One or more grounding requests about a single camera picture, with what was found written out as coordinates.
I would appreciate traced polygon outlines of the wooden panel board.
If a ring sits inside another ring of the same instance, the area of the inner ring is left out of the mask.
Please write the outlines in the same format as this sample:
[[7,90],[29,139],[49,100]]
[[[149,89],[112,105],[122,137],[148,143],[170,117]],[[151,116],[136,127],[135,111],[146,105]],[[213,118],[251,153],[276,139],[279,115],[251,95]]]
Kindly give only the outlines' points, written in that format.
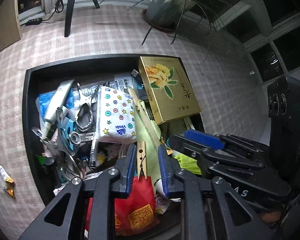
[[0,52],[21,38],[18,0],[4,0],[0,5]]

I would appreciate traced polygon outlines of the black stand leg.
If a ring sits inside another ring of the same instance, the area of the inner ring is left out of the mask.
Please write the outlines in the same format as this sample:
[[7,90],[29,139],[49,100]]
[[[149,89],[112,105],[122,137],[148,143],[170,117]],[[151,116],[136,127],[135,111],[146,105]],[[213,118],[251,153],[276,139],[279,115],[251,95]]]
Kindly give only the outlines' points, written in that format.
[[72,21],[74,5],[75,5],[75,0],[68,0],[67,5],[66,5],[66,14],[65,14],[64,37],[70,36],[71,21]]

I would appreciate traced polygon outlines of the white dotted tissue pack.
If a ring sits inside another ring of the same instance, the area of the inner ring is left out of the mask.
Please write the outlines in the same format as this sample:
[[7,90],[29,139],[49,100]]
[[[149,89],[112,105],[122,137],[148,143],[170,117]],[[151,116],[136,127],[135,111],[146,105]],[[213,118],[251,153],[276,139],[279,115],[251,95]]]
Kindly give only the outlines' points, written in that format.
[[129,94],[106,86],[99,88],[95,135],[98,142],[136,142],[133,98]]

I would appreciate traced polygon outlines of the yellow flower tea box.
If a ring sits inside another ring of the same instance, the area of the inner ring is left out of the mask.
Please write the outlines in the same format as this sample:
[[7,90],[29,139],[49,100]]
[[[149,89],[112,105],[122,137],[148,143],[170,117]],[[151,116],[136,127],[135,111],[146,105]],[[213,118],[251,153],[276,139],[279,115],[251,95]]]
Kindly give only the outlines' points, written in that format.
[[141,56],[139,73],[156,124],[201,112],[180,58]]

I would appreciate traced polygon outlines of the potted plant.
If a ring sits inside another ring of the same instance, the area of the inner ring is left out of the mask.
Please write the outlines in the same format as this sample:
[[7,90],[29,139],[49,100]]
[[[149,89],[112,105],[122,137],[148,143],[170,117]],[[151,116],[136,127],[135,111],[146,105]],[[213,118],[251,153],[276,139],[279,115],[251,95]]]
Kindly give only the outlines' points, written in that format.
[[224,6],[231,7],[228,0],[140,0],[129,8],[132,9],[144,1],[149,1],[149,5],[145,10],[144,19],[150,25],[149,30],[143,38],[145,43],[152,29],[161,29],[167,33],[173,33],[175,41],[178,35],[179,25],[184,14],[193,7],[200,9],[200,18],[206,19],[207,28],[209,30],[209,42],[211,42],[212,31],[216,29],[217,22],[220,27],[224,27],[224,23],[218,20],[217,10],[212,8],[211,2],[222,3]]

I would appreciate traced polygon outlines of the red coffee creamer sachet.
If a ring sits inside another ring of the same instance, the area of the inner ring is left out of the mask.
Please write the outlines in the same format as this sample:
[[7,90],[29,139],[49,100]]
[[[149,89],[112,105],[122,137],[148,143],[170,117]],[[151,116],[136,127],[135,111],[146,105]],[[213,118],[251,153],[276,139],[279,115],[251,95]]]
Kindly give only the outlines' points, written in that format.
[[157,194],[155,196],[155,213],[160,215],[164,214],[170,207],[170,204],[171,201],[169,199]]

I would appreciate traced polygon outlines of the black power strip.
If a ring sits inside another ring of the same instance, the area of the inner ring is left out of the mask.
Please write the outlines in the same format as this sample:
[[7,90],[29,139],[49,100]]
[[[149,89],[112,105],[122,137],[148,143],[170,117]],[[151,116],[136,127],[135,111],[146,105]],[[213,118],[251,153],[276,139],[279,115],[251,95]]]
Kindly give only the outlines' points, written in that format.
[[31,26],[31,25],[40,25],[42,23],[43,19],[42,18],[35,18],[35,19],[30,19],[28,20],[25,25],[26,26]]

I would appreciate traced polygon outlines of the red fabric pouch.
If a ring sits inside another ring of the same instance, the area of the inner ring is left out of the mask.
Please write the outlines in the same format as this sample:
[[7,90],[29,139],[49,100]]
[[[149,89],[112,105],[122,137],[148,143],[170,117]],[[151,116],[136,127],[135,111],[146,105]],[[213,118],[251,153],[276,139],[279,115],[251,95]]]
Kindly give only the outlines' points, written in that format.
[[160,223],[155,213],[155,196],[150,176],[135,177],[127,199],[115,199],[115,233],[131,236]]

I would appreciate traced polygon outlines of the silver cosmetic tube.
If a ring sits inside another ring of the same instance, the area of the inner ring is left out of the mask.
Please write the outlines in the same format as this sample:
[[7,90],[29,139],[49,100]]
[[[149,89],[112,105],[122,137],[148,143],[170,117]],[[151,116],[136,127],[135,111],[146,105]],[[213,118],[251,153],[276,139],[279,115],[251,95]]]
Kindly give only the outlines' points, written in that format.
[[56,111],[58,107],[63,107],[70,92],[74,80],[63,81],[60,83],[52,99],[50,100],[43,118],[43,129],[41,138],[44,140],[51,126],[56,122]]

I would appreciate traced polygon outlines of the wooden clothespin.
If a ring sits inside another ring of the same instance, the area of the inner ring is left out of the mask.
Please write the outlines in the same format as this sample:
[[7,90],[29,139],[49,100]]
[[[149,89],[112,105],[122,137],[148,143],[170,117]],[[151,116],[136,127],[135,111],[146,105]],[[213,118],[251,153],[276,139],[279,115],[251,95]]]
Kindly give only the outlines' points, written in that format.
[[138,174],[138,179],[140,179],[140,176],[144,176],[145,179],[147,179],[147,164],[146,164],[146,147],[145,147],[145,141],[137,142],[136,159],[137,159],[137,174]]

